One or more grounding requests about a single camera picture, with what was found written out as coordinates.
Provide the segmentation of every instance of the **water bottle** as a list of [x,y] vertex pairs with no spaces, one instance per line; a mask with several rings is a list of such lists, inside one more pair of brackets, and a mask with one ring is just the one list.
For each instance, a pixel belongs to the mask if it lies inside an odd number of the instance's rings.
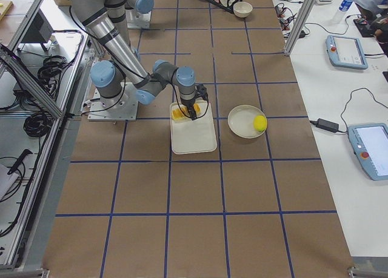
[[332,21],[334,23],[339,23],[344,18],[345,13],[348,11],[350,6],[352,5],[353,0],[343,0],[339,5],[338,10],[336,11]]

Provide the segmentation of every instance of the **red button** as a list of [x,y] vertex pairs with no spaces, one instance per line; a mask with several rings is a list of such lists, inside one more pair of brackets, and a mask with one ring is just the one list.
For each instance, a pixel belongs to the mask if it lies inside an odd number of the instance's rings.
[[361,157],[363,157],[364,159],[366,159],[366,158],[369,157],[368,152],[362,152],[360,155],[361,155]]

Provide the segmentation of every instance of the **white bowl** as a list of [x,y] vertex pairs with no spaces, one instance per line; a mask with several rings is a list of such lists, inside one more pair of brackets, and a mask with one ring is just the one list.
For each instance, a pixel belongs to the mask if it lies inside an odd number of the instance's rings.
[[252,12],[253,7],[249,2],[239,1],[233,5],[233,12],[239,18],[246,18]]
[[252,105],[239,105],[230,111],[228,115],[228,125],[232,132],[239,137],[253,139],[261,136],[264,131],[256,131],[253,127],[253,120],[257,116],[264,116],[264,113]]

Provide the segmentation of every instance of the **dish rack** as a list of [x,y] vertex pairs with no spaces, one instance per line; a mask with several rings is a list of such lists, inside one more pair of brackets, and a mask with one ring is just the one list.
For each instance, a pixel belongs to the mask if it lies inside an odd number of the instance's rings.
[[217,7],[220,7],[221,9],[226,10],[229,13],[233,13],[233,6],[235,5],[235,3],[243,0],[227,0],[227,6],[222,5],[219,2],[216,2],[215,0],[205,0],[205,1],[216,5]]

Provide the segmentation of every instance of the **wooden block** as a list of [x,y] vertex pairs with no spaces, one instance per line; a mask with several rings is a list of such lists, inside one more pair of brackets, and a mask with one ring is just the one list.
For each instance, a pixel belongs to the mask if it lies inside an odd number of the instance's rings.
[[2,17],[5,16],[12,4],[13,3],[11,1],[0,1],[0,21]]

